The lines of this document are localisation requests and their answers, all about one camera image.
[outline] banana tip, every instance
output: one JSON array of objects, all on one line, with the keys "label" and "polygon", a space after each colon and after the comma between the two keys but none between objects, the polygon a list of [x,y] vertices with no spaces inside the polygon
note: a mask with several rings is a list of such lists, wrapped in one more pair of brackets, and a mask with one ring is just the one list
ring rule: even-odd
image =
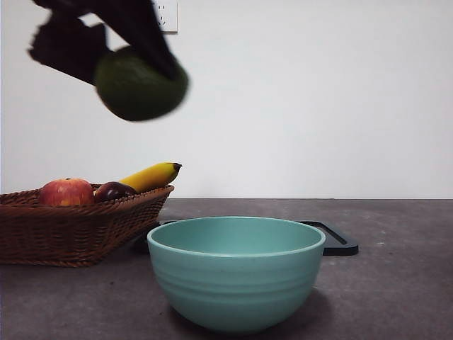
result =
[{"label": "banana tip", "polygon": [[179,163],[173,163],[173,168],[175,168],[176,171],[179,171],[183,165]]}]

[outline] basket rim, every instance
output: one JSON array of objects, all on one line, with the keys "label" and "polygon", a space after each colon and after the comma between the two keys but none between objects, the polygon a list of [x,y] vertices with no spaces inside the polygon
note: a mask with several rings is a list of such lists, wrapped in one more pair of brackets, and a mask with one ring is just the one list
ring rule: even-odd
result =
[{"label": "basket rim", "polygon": [[[155,200],[158,198],[164,198],[174,190],[174,186],[167,185],[162,188],[156,188],[150,191],[145,191],[143,193],[137,193],[135,195],[130,195],[123,198],[118,198],[116,200],[108,200],[105,202],[99,202],[89,205],[68,205],[68,206],[50,206],[42,204],[27,204],[27,203],[18,203],[18,204],[1,204],[0,203],[0,213],[19,213],[26,211],[27,215],[41,215],[43,213],[52,214],[52,216],[74,216],[74,213],[77,215],[103,215],[108,214],[113,211],[123,211],[128,210],[135,205],[148,202],[150,200]],[[0,195],[0,199],[6,196],[18,196],[21,194],[29,194],[38,192],[39,189],[33,189],[28,191],[19,191],[15,193],[5,193]]]}]

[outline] apple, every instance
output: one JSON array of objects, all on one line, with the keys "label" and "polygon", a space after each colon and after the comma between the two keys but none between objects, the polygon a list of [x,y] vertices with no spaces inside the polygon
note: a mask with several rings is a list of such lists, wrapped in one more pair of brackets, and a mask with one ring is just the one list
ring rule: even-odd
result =
[{"label": "apple", "polygon": [[103,202],[105,200],[116,200],[117,198],[135,195],[136,190],[126,184],[120,182],[107,182],[96,190],[94,195],[95,203]]},{"label": "apple", "polygon": [[93,189],[82,178],[55,179],[40,189],[38,201],[53,206],[93,204]]}]

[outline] green avocado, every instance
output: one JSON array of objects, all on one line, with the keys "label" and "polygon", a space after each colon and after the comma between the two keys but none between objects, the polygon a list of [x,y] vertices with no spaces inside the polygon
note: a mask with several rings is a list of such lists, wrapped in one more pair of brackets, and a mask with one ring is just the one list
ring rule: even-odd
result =
[{"label": "green avocado", "polygon": [[188,75],[176,64],[177,76],[170,80],[126,46],[101,58],[94,86],[116,116],[129,121],[157,118],[174,110],[188,90]]}]

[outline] black tray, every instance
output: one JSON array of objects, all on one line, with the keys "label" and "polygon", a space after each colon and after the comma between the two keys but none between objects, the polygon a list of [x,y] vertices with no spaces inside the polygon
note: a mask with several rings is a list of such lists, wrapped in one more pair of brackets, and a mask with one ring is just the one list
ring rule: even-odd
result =
[{"label": "black tray", "polygon": [[[162,221],[158,224],[164,225],[166,223],[175,222],[171,221]],[[304,223],[305,225],[310,225],[312,227],[320,229],[326,235],[326,243],[324,244],[324,256],[351,256],[356,255],[359,252],[359,244],[355,239],[349,237],[346,234],[343,234],[340,230],[327,225],[326,223],[319,221],[296,221],[299,223]],[[132,245],[132,248],[139,253],[148,254],[148,244],[147,244],[147,234],[140,235]]]}]

